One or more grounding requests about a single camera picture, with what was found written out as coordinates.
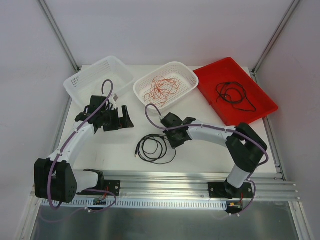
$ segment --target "white cable organizer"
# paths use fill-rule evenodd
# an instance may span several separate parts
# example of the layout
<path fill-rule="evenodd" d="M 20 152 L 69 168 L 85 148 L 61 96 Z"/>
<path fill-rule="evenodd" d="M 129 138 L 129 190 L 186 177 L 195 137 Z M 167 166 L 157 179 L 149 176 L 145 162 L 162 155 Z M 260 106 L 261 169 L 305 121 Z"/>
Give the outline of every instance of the white cable organizer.
<path fill-rule="evenodd" d="M 102 95 L 102 84 L 107 79 L 113 82 L 113 93 L 117 97 L 130 91 L 134 84 L 134 75 L 127 66 L 115 56 L 107 56 L 65 80 L 63 86 L 73 101 L 84 109 L 90 103 L 92 95 Z M 109 90 L 110 85 L 106 84 L 105 95 Z"/>
<path fill-rule="evenodd" d="M 105 206 L 114 202 L 114 198 L 109 196 L 105 201 Z M 43 206 L 49 206 L 47 199 L 42 200 Z M 62 207 L 89 207 L 103 208 L 104 205 L 94 205 L 94 199 L 89 197 L 77 197 L 70 203 L 62 203 Z M 117 198 L 116 204 L 112 208 L 123 209 L 196 209 L 196 210 L 226 210 L 227 201 L 224 200 L 184 200 L 184 199 L 145 199 L 145 198 Z"/>
<path fill-rule="evenodd" d="M 155 100 L 154 104 L 157 105 L 161 112 L 172 107 L 173 104 L 181 101 L 188 93 L 195 89 L 199 84 L 197 75 L 191 71 L 186 65 L 181 62 L 173 61 L 158 68 L 157 70 L 149 73 L 143 78 L 137 80 L 133 85 L 133 91 L 138 99 L 146 106 L 150 104 L 149 98 L 146 97 L 151 91 L 152 82 L 156 77 L 163 77 L 165 79 L 175 79 L 179 81 L 180 85 L 178 91 L 175 94 L 170 94 L 166 103 L 163 106 L 158 106 Z M 154 113 L 157 111 L 150 107 L 150 110 Z"/>

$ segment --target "white wall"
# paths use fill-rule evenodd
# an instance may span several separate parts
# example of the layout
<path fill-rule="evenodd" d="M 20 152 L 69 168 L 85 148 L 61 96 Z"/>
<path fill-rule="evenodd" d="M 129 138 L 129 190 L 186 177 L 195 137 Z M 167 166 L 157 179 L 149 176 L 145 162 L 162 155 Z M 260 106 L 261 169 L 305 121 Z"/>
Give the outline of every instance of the white wall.
<path fill-rule="evenodd" d="M 292 0 L 47 0 L 79 65 L 201 66 L 232 57 L 253 68 Z"/>
<path fill-rule="evenodd" d="M 52 150 L 74 74 L 36 0 L 0 1 L 0 239 L 13 239 L 33 165 Z"/>
<path fill-rule="evenodd" d="M 305 0 L 258 72 L 279 105 L 270 116 L 288 179 L 320 238 L 320 1 Z"/>

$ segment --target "basket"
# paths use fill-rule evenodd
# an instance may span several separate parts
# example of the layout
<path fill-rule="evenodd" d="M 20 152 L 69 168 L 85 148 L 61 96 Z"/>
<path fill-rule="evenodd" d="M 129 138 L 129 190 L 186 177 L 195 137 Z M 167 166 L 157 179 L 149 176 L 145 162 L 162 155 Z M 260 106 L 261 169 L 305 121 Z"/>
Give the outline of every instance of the basket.
<path fill-rule="evenodd" d="M 115 56 L 108 56 L 68 78 L 63 86 L 75 103 L 84 109 L 92 95 L 102 95 L 101 87 L 106 79 L 113 82 L 113 93 L 118 97 L 131 90 L 134 84 L 134 76 L 126 65 Z M 106 95 L 109 93 L 107 85 L 104 90 Z"/>
<path fill-rule="evenodd" d="M 178 91 L 175 94 L 169 95 L 163 106 L 157 106 L 161 112 L 164 112 L 182 100 L 199 83 L 198 77 L 186 65 L 177 61 L 169 62 L 134 83 L 133 91 L 145 106 L 150 103 L 149 98 L 145 97 L 145 95 L 150 93 L 152 81 L 158 76 L 165 79 L 175 79 L 180 83 Z M 154 113 L 156 112 L 153 107 L 150 107 L 150 110 Z"/>

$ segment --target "black cable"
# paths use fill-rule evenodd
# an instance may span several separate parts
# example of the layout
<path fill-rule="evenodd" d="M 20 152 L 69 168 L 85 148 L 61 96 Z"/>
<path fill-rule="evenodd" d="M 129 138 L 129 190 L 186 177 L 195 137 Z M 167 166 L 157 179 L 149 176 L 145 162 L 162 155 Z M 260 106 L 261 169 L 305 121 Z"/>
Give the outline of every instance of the black cable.
<path fill-rule="evenodd" d="M 112 110 L 113 107 L 114 107 L 114 105 L 108 100 L 108 104 L 106 105 L 105 110 L 106 111 Z"/>
<path fill-rule="evenodd" d="M 147 152 L 145 150 L 146 141 L 156 142 L 156 149 L 154 152 Z M 175 157 L 177 155 L 176 149 L 174 149 L 174 156 L 170 161 L 163 162 L 163 163 L 156 162 L 156 161 L 162 159 L 168 152 L 168 146 L 167 146 L 166 141 L 168 141 L 168 139 L 166 138 L 166 135 L 149 134 L 147 136 L 144 136 L 143 138 L 141 138 L 141 140 L 137 144 L 134 155 L 135 156 L 138 155 L 139 158 L 141 158 L 143 161 L 151 163 L 151 164 L 156 164 L 156 165 L 169 164 L 175 159 Z M 160 148 L 160 154 L 156 157 L 151 157 L 152 155 L 156 154 L 156 152 L 158 151 L 159 148 Z"/>
<path fill-rule="evenodd" d="M 222 82 L 219 83 L 216 87 L 215 87 L 216 92 L 219 94 L 219 96 L 217 97 L 217 99 L 215 100 L 215 102 L 218 102 L 219 98 L 222 98 L 224 101 L 226 101 L 227 103 L 230 103 L 232 105 L 232 107 L 234 109 L 240 110 L 240 111 L 244 111 L 244 112 L 256 112 L 257 109 L 256 107 L 252 104 L 252 102 L 248 99 L 247 97 L 247 91 L 245 90 L 245 88 L 238 82 L 236 81 L 227 81 L 227 82 Z M 233 90 L 238 92 L 238 94 L 240 95 L 240 99 L 239 100 L 233 100 L 231 95 L 228 94 L 228 91 Z M 253 109 L 243 109 L 243 108 L 238 108 L 235 107 L 236 104 L 240 104 L 243 102 L 243 100 L 247 100 L 248 103 L 253 107 Z"/>
<path fill-rule="evenodd" d="M 83 112 L 87 114 L 87 113 L 88 113 L 88 108 L 89 108 L 89 105 L 88 105 L 88 106 L 85 106 L 85 108 L 84 108 L 84 111 L 83 111 Z"/>

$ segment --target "red plastic tray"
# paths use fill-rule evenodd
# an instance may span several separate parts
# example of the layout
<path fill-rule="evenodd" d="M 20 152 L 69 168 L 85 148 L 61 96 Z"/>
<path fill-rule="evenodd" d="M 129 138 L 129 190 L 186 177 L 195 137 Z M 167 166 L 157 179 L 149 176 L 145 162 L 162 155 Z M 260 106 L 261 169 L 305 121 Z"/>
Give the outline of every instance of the red plastic tray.
<path fill-rule="evenodd" d="M 231 58 L 227 57 L 210 65 L 194 71 L 199 78 L 198 89 L 213 107 L 222 121 L 227 125 L 238 125 L 240 123 L 250 124 L 255 120 L 266 117 L 275 112 L 278 106 L 271 98 L 243 71 L 243 69 Z M 255 112 L 247 112 L 234 109 L 232 104 L 219 97 L 216 86 L 225 82 L 238 82 L 246 90 L 250 102 L 256 107 Z M 239 94 L 230 91 L 228 94 L 233 98 Z M 244 99 L 241 103 L 234 105 L 237 108 L 252 109 L 249 102 Z"/>

